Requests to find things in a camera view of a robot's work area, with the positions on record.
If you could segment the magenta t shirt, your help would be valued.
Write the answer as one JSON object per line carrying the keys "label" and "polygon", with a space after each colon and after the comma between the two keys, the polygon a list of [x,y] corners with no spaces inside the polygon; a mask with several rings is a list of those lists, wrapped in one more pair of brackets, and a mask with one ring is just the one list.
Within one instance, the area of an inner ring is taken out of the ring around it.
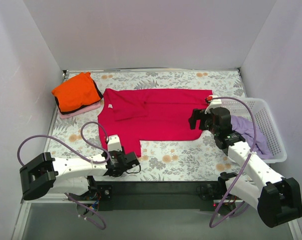
{"label": "magenta t shirt", "polygon": [[190,141],[202,131],[191,130],[188,119],[194,109],[205,109],[211,90],[197,89],[106,89],[104,107],[98,115],[99,138],[118,135],[126,152],[141,156],[140,142]]}

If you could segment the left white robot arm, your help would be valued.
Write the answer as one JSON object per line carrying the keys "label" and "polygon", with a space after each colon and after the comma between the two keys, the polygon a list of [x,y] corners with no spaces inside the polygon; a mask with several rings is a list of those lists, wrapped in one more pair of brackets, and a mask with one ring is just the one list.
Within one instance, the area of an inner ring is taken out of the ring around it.
{"label": "left white robot arm", "polygon": [[52,157],[44,152],[20,168],[23,200],[36,200],[48,193],[68,193],[92,200],[97,194],[95,185],[85,181],[92,177],[120,177],[140,163],[134,152],[125,154],[112,151],[109,160],[107,154],[82,158]]}

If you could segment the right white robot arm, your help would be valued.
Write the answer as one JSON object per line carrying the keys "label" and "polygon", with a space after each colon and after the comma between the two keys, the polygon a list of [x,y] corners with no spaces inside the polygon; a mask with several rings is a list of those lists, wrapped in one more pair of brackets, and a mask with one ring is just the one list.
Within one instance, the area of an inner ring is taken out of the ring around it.
{"label": "right white robot arm", "polygon": [[234,116],[223,107],[210,110],[194,109],[189,118],[190,128],[210,131],[217,147],[233,161],[244,167],[254,184],[240,179],[236,173],[222,173],[218,178],[218,195],[228,199],[239,197],[254,207],[268,227],[275,227],[302,217],[302,201],[299,183],[285,178],[271,169],[258,155],[239,128],[232,126]]}

